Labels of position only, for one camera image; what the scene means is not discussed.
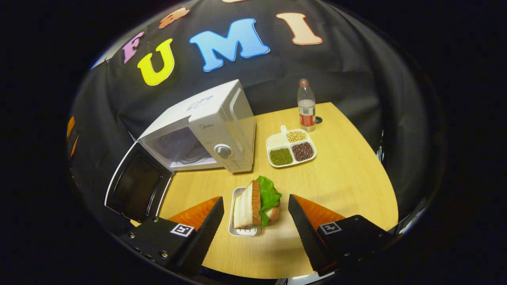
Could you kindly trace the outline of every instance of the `blue letter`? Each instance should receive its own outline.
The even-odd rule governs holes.
[[[269,52],[269,47],[264,45],[254,28],[255,19],[247,18],[237,20],[229,26],[227,38],[212,31],[198,33],[190,39],[191,44],[196,44],[204,58],[205,65],[202,69],[210,72],[224,65],[224,61],[216,58],[216,51],[226,59],[236,59],[236,48],[241,45],[239,55],[243,58],[254,57]]]

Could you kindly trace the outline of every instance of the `white tray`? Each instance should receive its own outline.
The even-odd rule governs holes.
[[[266,150],[268,153],[269,164],[271,164],[271,166],[276,167],[276,168],[287,167],[287,166],[291,166],[291,165],[295,165],[295,164],[300,164],[300,163],[303,163],[303,162],[306,162],[306,161],[309,161],[309,160],[312,160],[315,158],[315,156],[317,155],[317,149],[315,148],[315,145],[313,144],[312,139],[310,138],[310,136],[308,135],[308,133],[305,130],[294,129],[294,130],[287,131],[287,128],[283,125],[280,127],[280,129],[281,129],[281,133],[274,134],[266,140]],[[306,139],[290,143],[287,138],[287,133],[290,133],[293,131],[300,131],[300,132],[305,133]],[[310,144],[310,146],[313,149],[313,155],[308,159],[305,159],[302,161],[297,161],[296,158],[294,157],[294,153],[292,152],[292,146],[299,145],[302,143],[309,143]],[[283,149],[283,148],[289,149],[291,156],[292,156],[292,163],[284,164],[284,165],[275,165],[271,161],[271,157],[269,156],[269,152],[272,150],[279,150],[279,149]]]
[[[234,228],[234,221],[233,221],[234,200],[236,199],[236,197],[239,194],[241,194],[241,192],[243,192],[243,190],[245,190],[245,188],[246,187],[238,187],[238,188],[234,189],[234,191],[232,192],[231,214],[229,215],[229,233],[234,236],[253,237],[253,236],[261,234],[261,232],[262,232],[261,227],[253,227],[248,230]]]

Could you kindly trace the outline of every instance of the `lettuce leaf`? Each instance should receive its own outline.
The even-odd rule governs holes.
[[[268,178],[259,176],[256,180],[259,181],[261,188],[261,210],[259,211],[261,227],[265,227],[268,225],[269,218],[264,211],[278,206],[278,200],[282,197],[282,194],[275,190],[274,183]]]

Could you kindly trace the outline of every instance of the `water bottle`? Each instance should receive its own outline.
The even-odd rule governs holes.
[[[301,129],[311,132],[315,130],[315,95],[307,79],[299,80],[298,89],[299,123]]]

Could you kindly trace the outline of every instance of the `white sectioned tray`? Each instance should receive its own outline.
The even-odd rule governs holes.
[[[232,192],[232,201],[231,201],[231,214],[229,215],[229,233],[234,236],[244,236],[244,237],[253,237],[256,235],[261,234],[262,229],[261,227],[253,227],[251,229],[243,230],[243,229],[235,229],[234,228],[234,222],[233,222],[233,216],[234,216],[234,200],[236,197],[245,190],[246,187],[238,187],[234,189]]]
[[[303,162],[306,162],[306,161],[309,161],[309,160],[312,160],[315,158],[315,156],[317,155],[317,149],[315,148],[315,145],[313,144],[312,139],[310,138],[310,136],[308,135],[308,133],[305,130],[294,129],[294,130],[287,131],[287,128],[284,125],[282,125],[280,127],[280,129],[281,129],[281,133],[274,134],[266,140],[266,150],[268,153],[269,164],[271,164],[271,166],[276,167],[276,168],[287,167],[287,166],[291,166],[291,165],[295,165],[295,164],[300,164],[300,163],[303,163]],[[306,139],[290,143],[288,141],[287,134],[290,132],[294,132],[294,131],[300,131],[300,132],[305,133]],[[310,146],[313,149],[313,155],[308,159],[305,159],[302,161],[297,161],[296,158],[294,157],[294,153],[292,152],[292,146],[299,145],[302,143],[309,143],[310,144]],[[284,165],[275,165],[271,161],[271,157],[269,156],[270,151],[284,149],[284,148],[289,149],[291,156],[292,156],[292,163],[284,164]]]

